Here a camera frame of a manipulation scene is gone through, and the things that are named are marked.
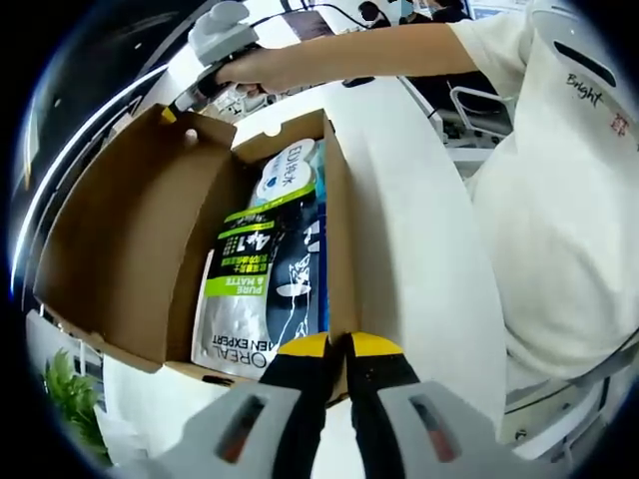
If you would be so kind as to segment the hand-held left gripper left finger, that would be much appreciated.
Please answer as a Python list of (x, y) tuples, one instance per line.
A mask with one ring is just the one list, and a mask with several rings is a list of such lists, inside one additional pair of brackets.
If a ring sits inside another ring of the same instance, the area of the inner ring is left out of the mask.
[(281, 346), (259, 381), (230, 388), (146, 465), (150, 478), (308, 478), (333, 391), (327, 333)]

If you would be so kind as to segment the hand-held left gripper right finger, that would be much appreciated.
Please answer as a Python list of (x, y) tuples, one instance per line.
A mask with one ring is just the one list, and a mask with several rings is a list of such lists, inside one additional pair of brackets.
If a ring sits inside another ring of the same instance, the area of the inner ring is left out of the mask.
[(402, 349), (364, 332), (343, 337), (353, 427), (367, 478), (495, 478), (505, 448), (490, 420), (435, 382)]

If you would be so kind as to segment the person's right hand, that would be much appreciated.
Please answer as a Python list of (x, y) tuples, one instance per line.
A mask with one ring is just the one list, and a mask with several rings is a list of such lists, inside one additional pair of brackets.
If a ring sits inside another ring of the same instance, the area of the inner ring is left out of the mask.
[(218, 84), (236, 85), (251, 95), (258, 90), (281, 93), (288, 87), (281, 59), (279, 50), (255, 50), (223, 66), (215, 79)]

